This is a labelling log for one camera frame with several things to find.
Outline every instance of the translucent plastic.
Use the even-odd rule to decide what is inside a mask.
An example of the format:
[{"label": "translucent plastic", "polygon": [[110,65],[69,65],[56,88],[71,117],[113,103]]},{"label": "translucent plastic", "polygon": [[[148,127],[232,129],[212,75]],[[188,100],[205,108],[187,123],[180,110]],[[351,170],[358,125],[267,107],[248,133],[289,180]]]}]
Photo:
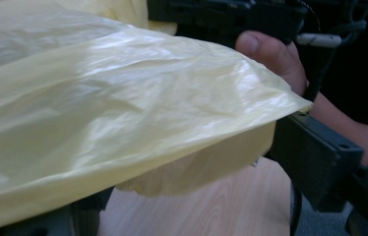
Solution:
[{"label": "translucent plastic", "polygon": [[310,105],[229,48],[0,1],[0,226],[111,186],[188,193],[257,159],[275,120]]}]

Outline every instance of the fingernail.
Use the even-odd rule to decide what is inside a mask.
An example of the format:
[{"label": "fingernail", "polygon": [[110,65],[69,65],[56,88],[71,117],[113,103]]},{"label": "fingernail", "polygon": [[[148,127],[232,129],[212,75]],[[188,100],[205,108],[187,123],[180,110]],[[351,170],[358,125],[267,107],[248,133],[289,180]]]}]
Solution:
[{"label": "fingernail", "polygon": [[244,32],[240,38],[239,47],[248,55],[252,55],[258,49],[258,39],[249,32]]},{"label": "fingernail", "polygon": [[250,45],[251,45],[251,52],[256,52],[257,48],[258,48],[258,39],[253,36],[253,35],[249,35],[250,37]]}]

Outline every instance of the table surface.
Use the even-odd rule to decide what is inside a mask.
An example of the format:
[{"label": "table surface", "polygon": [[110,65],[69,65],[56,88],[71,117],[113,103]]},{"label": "table surface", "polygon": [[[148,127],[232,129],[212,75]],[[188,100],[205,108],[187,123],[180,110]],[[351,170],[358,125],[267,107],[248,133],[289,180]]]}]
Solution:
[{"label": "table surface", "polygon": [[100,217],[98,236],[288,236],[290,180],[262,157],[186,196],[114,190]]}]

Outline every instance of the black wire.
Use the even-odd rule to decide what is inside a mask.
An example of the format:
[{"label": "black wire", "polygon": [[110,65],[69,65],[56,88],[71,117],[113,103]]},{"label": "black wire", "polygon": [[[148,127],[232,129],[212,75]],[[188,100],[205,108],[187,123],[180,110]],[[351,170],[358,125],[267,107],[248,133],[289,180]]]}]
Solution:
[{"label": "black wire", "polygon": [[303,195],[300,190],[291,184],[293,190],[293,208],[290,222],[289,235],[294,236],[295,231],[297,230],[298,222],[300,221],[301,210],[303,207]]},{"label": "black wire", "polygon": [[319,48],[318,50],[320,53],[318,53],[319,55],[317,56],[317,58],[319,58],[317,69],[315,69],[313,74],[308,77],[309,86],[303,95],[305,99],[310,101],[314,101],[316,99],[322,86],[323,78],[328,72],[337,51],[334,48]]},{"label": "black wire", "polygon": [[353,23],[348,23],[344,25],[339,25],[333,27],[331,29],[332,33],[343,33],[343,32],[354,32],[354,31],[362,31],[366,29],[366,22],[365,21],[358,21]]},{"label": "black wire", "polygon": [[322,32],[322,29],[320,28],[320,19],[319,19],[319,16],[316,14],[316,12],[313,10],[313,8],[309,4],[307,4],[306,2],[304,2],[302,0],[300,0],[299,3],[302,6],[304,6],[305,8],[307,8],[307,10],[309,10],[309,12],[315,18],[316,26],[317,26],[317,32]]}]

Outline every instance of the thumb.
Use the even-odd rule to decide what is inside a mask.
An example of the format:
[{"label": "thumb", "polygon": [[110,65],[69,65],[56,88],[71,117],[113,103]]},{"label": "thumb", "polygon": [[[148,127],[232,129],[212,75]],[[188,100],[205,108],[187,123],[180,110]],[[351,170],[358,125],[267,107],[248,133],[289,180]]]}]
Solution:
[{"label": "thumb", "polygon": [[236,40],[235,49],[247,57],[254,59],[258,49],[258,38],[251,31],[242,32]]}]

